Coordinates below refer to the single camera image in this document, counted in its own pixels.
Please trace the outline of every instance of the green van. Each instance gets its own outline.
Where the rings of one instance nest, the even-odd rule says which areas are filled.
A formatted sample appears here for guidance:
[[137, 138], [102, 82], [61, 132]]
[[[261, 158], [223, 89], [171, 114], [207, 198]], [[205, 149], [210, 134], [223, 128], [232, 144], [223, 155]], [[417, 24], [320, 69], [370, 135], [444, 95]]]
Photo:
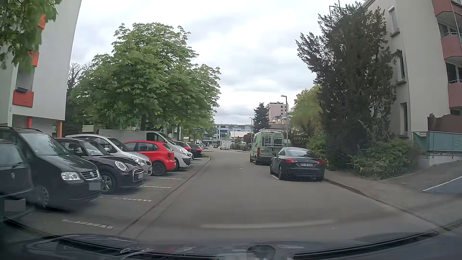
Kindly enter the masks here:
[[255, 134], [250, 149], [250, 162], [256, 165], [270, 164], [273, 153], [278, 153], [284, 146], [284, 133], [281, 130], [261, 129]]

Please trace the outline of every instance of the white truck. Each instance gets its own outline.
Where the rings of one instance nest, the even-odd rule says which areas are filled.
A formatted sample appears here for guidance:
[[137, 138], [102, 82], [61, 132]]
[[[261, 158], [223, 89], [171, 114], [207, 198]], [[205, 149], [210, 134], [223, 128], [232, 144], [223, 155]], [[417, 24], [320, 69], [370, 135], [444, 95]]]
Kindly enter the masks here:
[[231, 147], [231, 140], [221, 140], [220, 150], [229, 150]]

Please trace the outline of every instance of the sidewalk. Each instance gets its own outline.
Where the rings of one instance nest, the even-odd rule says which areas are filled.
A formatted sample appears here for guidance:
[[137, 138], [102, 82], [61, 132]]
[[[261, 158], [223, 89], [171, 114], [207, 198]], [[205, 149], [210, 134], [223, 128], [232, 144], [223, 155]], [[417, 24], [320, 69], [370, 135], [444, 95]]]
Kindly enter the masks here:
[[377, 181], [345, 172], [326, 170], [325, 180], [438, 226], [462, 219], [462, 198], [441, 193], [427, 193], [407, 188], [393, 181]]

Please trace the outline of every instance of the silver car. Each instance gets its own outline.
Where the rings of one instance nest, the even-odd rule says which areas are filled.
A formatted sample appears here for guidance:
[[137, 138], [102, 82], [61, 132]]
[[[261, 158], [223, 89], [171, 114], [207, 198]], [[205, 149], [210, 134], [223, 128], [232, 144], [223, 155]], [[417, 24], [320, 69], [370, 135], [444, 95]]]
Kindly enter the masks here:
[[115, 138], [94, 134], [70, 135], [66, 136], [66, 138], [88, 138], [95, 140], [111, 155], [133, 159], [143, 167], [145, 176], [152, 174], [151, 160], [146, 155], [138, 152], [129, 152], [125, 144]]

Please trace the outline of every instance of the orange pillar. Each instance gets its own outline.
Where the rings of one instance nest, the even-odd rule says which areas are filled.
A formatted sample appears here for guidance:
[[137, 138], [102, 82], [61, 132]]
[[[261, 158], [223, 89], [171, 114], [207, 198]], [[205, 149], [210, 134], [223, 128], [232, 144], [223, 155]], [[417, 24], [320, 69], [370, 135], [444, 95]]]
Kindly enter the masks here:
[[56, 137], [62, 137], [62, 121], [58, 120], [58, 125], [56, 126]]
[[26, 128], [32, 128], [32, 117], [26, 118]]

